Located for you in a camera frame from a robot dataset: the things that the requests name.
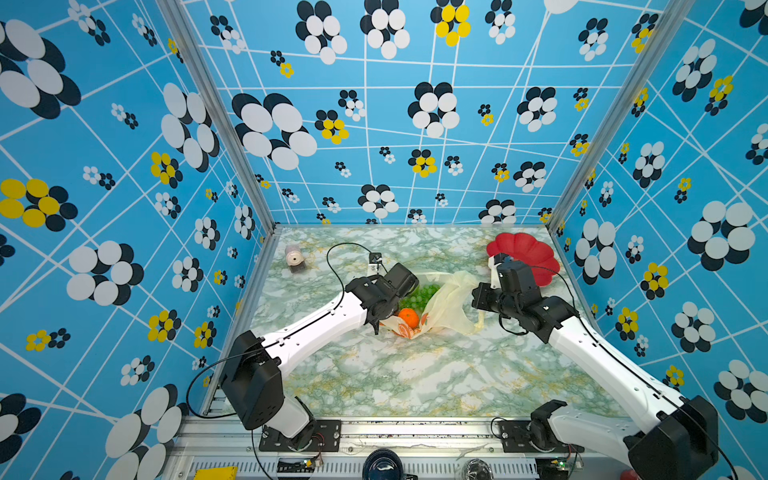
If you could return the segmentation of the translucent yellowish plastic bag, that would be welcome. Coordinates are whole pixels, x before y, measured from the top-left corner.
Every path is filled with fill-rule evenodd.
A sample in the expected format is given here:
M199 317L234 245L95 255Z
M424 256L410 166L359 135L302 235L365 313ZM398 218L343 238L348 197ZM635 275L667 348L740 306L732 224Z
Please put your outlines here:
M471 292L479 285L479 280L471 273L459 271L418 272L419 285L437 284L440 290L429 301L426 311L419 314L420 326L412 330L398 313L381 321L381 325L397 336L415 339L431 331L451 330L464 336L472 336L484 328L485 314L478 313L470 318Z

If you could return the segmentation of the fake orange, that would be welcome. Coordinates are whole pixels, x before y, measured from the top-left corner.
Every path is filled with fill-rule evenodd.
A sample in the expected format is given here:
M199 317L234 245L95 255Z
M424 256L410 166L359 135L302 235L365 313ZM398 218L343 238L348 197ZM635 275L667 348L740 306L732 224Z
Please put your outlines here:
M421 318L419 314L412 308L403 308L398 312L398 317L405 322L405 324L412 330L417 329L420 326Z

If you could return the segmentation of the fake green grapes bunch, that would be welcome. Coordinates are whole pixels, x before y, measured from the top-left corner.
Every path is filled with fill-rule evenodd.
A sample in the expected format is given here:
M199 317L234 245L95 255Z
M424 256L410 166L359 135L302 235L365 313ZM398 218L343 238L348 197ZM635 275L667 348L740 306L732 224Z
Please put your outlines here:
M423 314L426 311L429 301L440 288L441 286L437 284L420 285L406 298L400 301L400 307L402 309L410 308L418 314Z

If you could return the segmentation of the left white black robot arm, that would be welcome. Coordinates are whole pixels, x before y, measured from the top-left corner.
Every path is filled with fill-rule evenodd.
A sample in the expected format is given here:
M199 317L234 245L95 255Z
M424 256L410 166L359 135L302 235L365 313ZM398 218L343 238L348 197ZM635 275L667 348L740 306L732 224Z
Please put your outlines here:
M400 263L383 275L359 277L342 285L333 300L275 332L259 336L253 329L240 334L230 350L220 387L243 427L268 427L295 448L308 444L316 419L297 398L289 398L284 381L296 367L349 331L380 322L400 310L400 303L419 285L417 276Z

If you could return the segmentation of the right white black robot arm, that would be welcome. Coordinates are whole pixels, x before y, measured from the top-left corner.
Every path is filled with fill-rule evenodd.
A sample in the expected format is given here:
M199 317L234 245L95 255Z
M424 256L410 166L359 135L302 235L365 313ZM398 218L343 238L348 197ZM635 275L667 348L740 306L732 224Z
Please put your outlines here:
M473 308L515 319L522 334L569 358L624 410L611 419L551 400L531 414L529 438L541 450L577 445L631 467L642 479L698 479L725 459L719 416L701 396L687 398L647 373L582 319L566 300L544 296L531 266L500 254L491 280L472 292Z

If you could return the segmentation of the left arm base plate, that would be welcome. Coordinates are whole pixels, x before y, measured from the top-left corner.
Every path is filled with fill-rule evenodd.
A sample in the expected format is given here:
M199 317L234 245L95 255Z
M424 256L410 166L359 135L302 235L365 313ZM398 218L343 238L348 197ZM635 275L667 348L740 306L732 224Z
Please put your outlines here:
M296 439L290 439L278 430L264 426L258 449L261 452L278 453L338 452L341 433L342 422L336 419L316 419Z

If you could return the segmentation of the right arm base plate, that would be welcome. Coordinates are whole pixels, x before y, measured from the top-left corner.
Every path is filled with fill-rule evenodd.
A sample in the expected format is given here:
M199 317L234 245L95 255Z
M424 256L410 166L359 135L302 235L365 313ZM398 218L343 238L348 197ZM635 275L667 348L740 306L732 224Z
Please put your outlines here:
M501 442L504 453L565 455L571 452L566 444L550 440L537 440L526 420L494 418L491 422L491 431Z

